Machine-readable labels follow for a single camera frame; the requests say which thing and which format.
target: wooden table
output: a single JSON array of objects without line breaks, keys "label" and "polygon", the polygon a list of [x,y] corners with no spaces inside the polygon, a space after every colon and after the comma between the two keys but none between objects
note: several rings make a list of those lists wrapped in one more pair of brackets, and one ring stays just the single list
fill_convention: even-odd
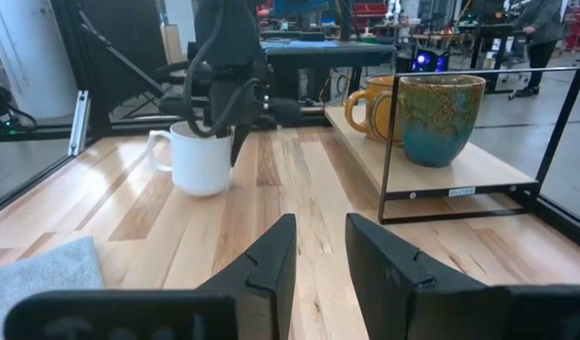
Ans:
[{"label": "wooden table", "polygon": [[[152,170],[145,139],[103,139],[1,211],[0,264],[92,235],[108,287],[193,288],[283,213],[295,213],[299,255],[291,339],[367,339],[344,227],[349,212],[373,218],[378,194],[333,128],[251,134],[230,190],[210,198],[184,195],[168,174]],[[166,161],[164,142],[156,152]],[[449,207],[424,201],[405,209],[473,204],[461,202]],[[533,216],[389,229],[489,284],[580,283],[580,248]]]}]

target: label sticker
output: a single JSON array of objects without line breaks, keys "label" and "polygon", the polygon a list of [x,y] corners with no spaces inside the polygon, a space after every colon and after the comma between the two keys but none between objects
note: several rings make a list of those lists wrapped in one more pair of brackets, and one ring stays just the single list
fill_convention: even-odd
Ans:
[{"label": "label sticker", "polygon": [[456,196],[468,196],[468,195],[474,195],[475,194],[475,187],[470,187],[470,188],[460,188],[460,189],[451,189],[450,190],[450,197],[456,197]]}]

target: cable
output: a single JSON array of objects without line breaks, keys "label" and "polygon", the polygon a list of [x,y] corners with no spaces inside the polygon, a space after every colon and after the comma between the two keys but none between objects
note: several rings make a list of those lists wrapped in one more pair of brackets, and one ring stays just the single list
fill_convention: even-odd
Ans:
[{"label": "cable", "polygon": [[328,79],[326,79],[326,82],[324,83],[324,86],[321,88],[321,91],[319,92],[319,102],[323,103],[323,99],[321,99],[321,96],[324,94],[324,91],[326,90],[326,87],[328,86],[328,84],[330,84],[330,79],[332,78],[332,70],[330,70],[330,73],[328,74]]},{"label": "cable", "polygon": [[[334,72],[336,72],[336,73],[338,74],[338,79],[336,80],[336,91],[337,91],[339,94],[341,94],[341,93],[344,93],[344,92],[347,90],[347,88],[349,87],[349,85],[348,85],[348,84],[349,84],[350,78],[349,78],[349,76],[347,76],[347,75],[343,75],[342,73],[340,73],[340,72],[339,72],[339,71],[337,71],[337,70],[333,70],[333,71],[334,71]],[[343,87],[343,89],[341,90],[341,89],[340,89],[340,82],[341,82],[342,80],[345,80],[345,84],[344,84],[344,87]],[[365,90],[365,89],[366,89],[366,88],[365,88],[365,87],[363,87],[362,85],[359,85],[359,88],[360,88],[361,90]]]},{"label": "cable", "polygon": [[[23,112],[15,108],[14,106],[10,105],[9,101],[12,100],[12,96],[10,91],[0,86],[0,115],[7,114],[9,116],[9,121],[4,124],[4,129],[8,131],[21,131],[21,132],[29,132],[33,131],[38,127],[38,122],[34,117],[30,114]],[[29,127],[22,126],[19,123],[19,117],[23,117],[30,122]]]},{"label": "cable", "polygon": [[[210,51],[214,41],[218,38],[218,34],[221,31],[221,26],[223,25],[223,17],[225,16],[225,12],[227,10],[227,0],[219,0],[220,5],[222,5],[222,10],[218,12],[216,15],[216,19],[214,20],[214,30],[211,37],[202,45],[202,48],[197,51],[196,57],[192,60],[189,64],[189,68],[187,69],[187,76],[185,77],[185,83],[183,84],[183,97],[185,100],[185,108],[187,110],[187,124],[189,124],[189,128],[201,138],[208,138],[214,136],[216,133],[216,129],[211,128],[207,131],[202,131],[196,123],[196,115],[194,114],[194,108],[192,106],[192,82],[194,79],[194,73],[196,72],[197,66],[202,62],[204,56]],[[221,115],[219,117],[219,121],[223,121],[226,117]]]},{"label": "cable", "polygon": [[225,118],[227,118],[227,116],[231,113],[231,108],[235,105],[235,102],[239,99],[240,94],[242,94],[248,86],[250,86],[251,84],[254,84],[254,83],[258,83],[258,82],[261,82],[261,80],[259,78],[250,78],[247,82],[244,83],[244,85],[242,85],[242,87],[237,88],[235,90],[235,92],[233,92],[233,95],[231,96],[230,101],[227,103],[227,106],[223,110],[223,113],[221,113],[221,116],[218,118],[216,123],[214,123],[213,127],[211,128],[211,131],[213,132],[213,134],[208,135],[207,137],[214,136],[214,134],[221,127],[223,127],[223,124],[225,123]]},{"label": "cable", "polygon": [[13,129],[15,131],[29,132],[29,131],[33,131],[36,128],[38,128],[38,122],[36,121],[36,118],[32,117],[28,113],[23,112],[22,110],[18,110],[16,108],[14,108],[9,103],[7,103],[7,106],[9,107],[9,110],[15,112],[14,115],[20,115],[20,116],[24,117],[25,119],[27,119],[32,124],[30,127],[18,126],[18,127],[10,127],[11,129]]}]

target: yellow mug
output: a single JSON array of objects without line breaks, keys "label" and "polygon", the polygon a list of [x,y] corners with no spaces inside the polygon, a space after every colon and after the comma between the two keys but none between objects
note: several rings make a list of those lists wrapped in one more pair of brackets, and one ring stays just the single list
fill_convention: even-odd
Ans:
[{"label": "yellow mug", "polygon": [[[364,132],[368,138],[377,141],[386,141],[391,112],[391,90],[393,89],[392,76],[373,76],[366,80],[366,89],[353,93],[345,103],[345,118],[347,123],[357,131]],[[360,99],[365,99],[366,120],[355,122],[353,107]],[[399,116],[393,128],[393,142],[400,143]]]}]

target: electronic device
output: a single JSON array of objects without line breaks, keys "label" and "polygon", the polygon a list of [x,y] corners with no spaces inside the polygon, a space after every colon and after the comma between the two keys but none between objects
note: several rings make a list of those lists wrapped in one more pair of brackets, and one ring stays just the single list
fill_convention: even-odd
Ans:
[{"label": "electronic device", "polygon": [[350,276],[371,340],[580,340],[580,286],[496,286],[348,214]]},{"label": "electronic device", "polygon": [[287,214],[196,290],[40,294],[11,310],[5,339],[287,339],[296,260]]},{"label": "electronic device", "polygon": [[[22,131],[32,131],[36,129],[38,123],[30,114],[25,113],[13,105],[13,95],[4,87],[0,86],[0,134],[15,133]],[[23,117],[29,125],[24,125],[20,117]]]},{"label": "electronic device", "polygon": [[419,49],[412,61],[411,72],[443,72],[448,71],[450,52],[436,52]]}]

